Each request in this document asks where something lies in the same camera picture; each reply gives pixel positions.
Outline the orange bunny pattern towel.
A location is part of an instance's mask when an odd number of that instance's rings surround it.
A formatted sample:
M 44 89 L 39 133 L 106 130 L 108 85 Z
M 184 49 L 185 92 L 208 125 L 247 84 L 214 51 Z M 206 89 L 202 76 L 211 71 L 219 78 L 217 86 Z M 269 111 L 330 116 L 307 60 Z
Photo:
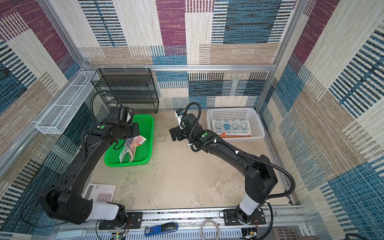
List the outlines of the orange bunny pattern towel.
M 229 135 L 227 135 L 226 133 L 223 133 L 220 135 L 220 137 L 221 138 L 250 138 L 250 137 L 252 137 L 252 135 L 251 134 L 249 134 L 249 135 L 243 135 L 243 134 L 231 135 L 231 134 L 229 134 Z

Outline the blue patterned towel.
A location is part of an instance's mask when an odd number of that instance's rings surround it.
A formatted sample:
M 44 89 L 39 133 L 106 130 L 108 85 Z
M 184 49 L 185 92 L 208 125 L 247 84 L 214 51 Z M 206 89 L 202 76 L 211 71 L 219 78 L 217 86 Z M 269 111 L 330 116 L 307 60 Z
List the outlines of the blue patterned towel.
M 223 133 L 226 133 L 227 135 L 252 134 L 250 123 L 246 119 L 213 119 L 212 124 L 213 132 L 218 135 Z

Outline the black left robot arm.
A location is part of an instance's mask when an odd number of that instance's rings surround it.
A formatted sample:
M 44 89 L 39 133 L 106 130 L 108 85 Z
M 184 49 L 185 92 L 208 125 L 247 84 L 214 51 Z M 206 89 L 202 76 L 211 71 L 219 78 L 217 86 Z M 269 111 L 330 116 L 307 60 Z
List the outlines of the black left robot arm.
M 48 217 L 76 225 L 93 220 L 110 221 L 119 227 L 126 223 L 125 206 L 88 200 L 82 193 L 107 149 L 119 140 L 139 136 L 139 125 L 133 118 L 132 109 L 112 107 L 103 122 L 82 133 L 82 149 L 52 186 L 39 193 L 39 203 Z

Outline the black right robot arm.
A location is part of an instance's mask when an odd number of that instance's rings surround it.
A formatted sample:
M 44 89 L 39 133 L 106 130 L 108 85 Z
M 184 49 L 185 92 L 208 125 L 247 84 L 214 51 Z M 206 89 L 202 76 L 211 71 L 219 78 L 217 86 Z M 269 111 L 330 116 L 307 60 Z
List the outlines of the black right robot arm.
M 284 168 L 271 163 L 265 155 L 257 157 L 248 154 L 224 141 L 215 132 L 204 130 L 199 124 L 201 113 L 195 116 L 184 109 L 177 109 L 175 116 L 179 125 L 170 129 L 173 141 L 188 140 L 193 152 L 203 151 L 219 157 L 245 177 L 246 195 L 237 206 L 237 218 L 241 224 L 248 225 L 254 219 L 255 212 L 268 200 L 287 197 L 295 190 L 293 176 Z M 271 193 L 278 183 L 275 171 L 283 173 L 291 183 L 284 193 Z

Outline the green plastic laundry basket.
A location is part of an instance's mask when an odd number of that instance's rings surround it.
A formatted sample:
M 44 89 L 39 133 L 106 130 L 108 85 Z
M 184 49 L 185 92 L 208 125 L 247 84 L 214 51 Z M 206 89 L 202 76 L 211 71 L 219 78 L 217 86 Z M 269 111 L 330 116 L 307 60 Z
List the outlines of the green plastic laundry basket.
M 105 153 L 108 167 L 130 167 L 149 162 L 153 152 L 155 120 L 150 115 L 138 115 L 134 116 L 133 122 L 139 124 L 140 135 L 113 144 Z

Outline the white plastic basket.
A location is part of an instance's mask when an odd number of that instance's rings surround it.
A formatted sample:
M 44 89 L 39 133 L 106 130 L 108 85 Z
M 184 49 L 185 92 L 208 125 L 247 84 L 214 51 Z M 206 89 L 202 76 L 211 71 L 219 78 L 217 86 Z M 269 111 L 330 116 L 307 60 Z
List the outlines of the white plastic basket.
M 253 108 L 209 109 L 207 126 L 229 143 L 254 142 L 265 137 L 260 117 Z

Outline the white desk calculator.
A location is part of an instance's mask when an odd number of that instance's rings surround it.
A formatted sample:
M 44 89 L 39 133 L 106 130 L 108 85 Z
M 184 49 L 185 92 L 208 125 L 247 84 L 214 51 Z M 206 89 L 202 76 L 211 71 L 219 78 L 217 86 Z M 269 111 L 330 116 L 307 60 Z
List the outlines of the white desk calculator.
M 116 188 L 116 185 L 88 184 L 82 193 L 82 197 L 93 202 L 111 203 Z

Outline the blue black stapler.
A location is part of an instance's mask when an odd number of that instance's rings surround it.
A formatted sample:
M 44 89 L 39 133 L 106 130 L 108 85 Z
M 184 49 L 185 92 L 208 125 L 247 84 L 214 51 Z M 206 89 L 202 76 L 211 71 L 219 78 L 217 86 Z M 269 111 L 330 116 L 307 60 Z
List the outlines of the blue black stapler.
M 173 233 L 178 230 L 179 226 L 175 222 L 165 223 L 162 225 L 156 225 L 153 227 L 145 228 L 145 237 L 151 237 L 156 235 L 162 235 L 167 233 Z

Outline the light blue flat object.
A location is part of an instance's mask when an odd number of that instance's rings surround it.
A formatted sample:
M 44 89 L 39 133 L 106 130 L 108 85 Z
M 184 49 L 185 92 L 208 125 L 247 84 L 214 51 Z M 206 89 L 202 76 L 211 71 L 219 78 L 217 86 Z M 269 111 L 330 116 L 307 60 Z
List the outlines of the light blue flat object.
M 87 234 L 86 230 L 71 230 L 59 232 L 56 235 L 56 240 L 74 240 L 85 237 Z

